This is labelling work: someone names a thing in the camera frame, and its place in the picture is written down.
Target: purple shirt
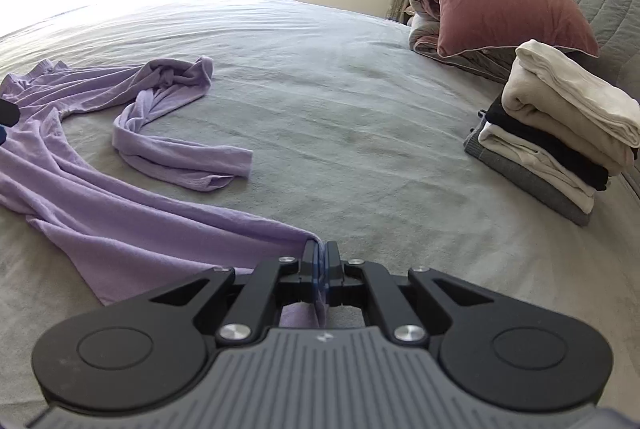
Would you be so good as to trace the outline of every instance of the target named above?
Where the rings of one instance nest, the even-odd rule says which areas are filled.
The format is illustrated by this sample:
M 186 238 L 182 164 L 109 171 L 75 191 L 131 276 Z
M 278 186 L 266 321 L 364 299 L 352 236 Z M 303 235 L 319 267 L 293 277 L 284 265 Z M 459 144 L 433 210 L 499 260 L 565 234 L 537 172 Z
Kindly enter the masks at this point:
M 131 167 L 199 191 L 223 187 L 235 176 L 247 178 L 249 150 L 139 133 L 205 95 L 212 72 L 209 58 L 81 69 L 44 60 L 27 75 L 7 75 L 0 85 L 0 97 L 18 104 L 22 114 L 0 147 L 0 203 L 24 214 L 60 247 L 102 303 L 211 265 L 243 269 L 268 257 L 300 257 L 305 242 L 318 239 L 272 219 L 133 187 L 92 168 L 66 141 L 65 117 L 135 99 L 115 119 L 113 132 L 114 147 Z M 303 310 L 305 318 L 300 309 L 286 309 L 284 323 L 313 324 L 313 308 Z

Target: gray ribbed grip surface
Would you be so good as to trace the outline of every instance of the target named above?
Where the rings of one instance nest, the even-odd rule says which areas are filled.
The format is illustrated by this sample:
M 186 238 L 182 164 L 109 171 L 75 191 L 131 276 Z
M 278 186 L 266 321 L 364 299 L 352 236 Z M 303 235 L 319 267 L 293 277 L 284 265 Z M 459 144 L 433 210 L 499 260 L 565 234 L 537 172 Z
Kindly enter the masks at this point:
M 51 409 L 36 429 L 561 429 L 593 407 L 514 414 L 459 390 L 422 349 L 377 327 L 271 329 L 252 348 L 220 354 L 196 388 L 145 414 L 88 417 Z

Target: round black disc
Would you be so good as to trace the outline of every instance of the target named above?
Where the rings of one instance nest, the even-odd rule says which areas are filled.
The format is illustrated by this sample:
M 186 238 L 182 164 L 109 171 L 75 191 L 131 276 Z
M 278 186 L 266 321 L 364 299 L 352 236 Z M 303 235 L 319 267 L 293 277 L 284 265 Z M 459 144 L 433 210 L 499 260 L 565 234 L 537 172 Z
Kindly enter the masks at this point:
M 38 340 L 31 360 L 49 401 L 131 411 L 178 393 L 196 377 L 207 351 L 188 317 L 148 301 L 142 310 L 123 306 L 73 317 Z
M 529 412 L 597 401 L 612 368 L 609 345 L 596 330 L 524 303 L 474 306 L 446 333 L 439 358 L 472 395 Z

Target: folded clothes stack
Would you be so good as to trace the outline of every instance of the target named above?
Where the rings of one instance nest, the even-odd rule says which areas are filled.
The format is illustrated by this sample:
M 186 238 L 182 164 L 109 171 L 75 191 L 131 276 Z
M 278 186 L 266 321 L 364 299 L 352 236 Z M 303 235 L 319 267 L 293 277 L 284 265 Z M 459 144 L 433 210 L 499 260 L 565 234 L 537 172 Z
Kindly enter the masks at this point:
M 516 48 L 503 92 L 465 141 L 466 152 L 578 225 L 638 147 L 638 101 L 533 39 Z

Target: bed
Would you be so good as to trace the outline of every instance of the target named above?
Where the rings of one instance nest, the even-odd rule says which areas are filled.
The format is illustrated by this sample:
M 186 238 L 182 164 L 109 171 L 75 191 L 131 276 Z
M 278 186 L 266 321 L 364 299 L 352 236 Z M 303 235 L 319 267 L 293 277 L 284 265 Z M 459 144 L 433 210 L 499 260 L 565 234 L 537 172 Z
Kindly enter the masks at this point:
M 614 352 L 601 404 L 640 417 L 638 196 L 615 178 L 581 228 L 466 155 L 462 141 L 500 85 L 418 56 L 409 32 L 287 0 L 105 0 L 2 38 L 0 78 L 43 58 L 212 57 L 209 94 L 144 132 L 253 149 L 249 180 L 201 194 L 140 174 L 111 147 L 121 108 L 65 120 L 69 142 L 98 170 L 153 192 L 291 223 L 391 272 L 431 266 L 578 317 Z M 0 211 L 0 246 L 0 415 L 25 422 L 45 405 L 34 342 L 99 303 L 22 216 Z M 362 319 L 344 308 L 328 322 Z

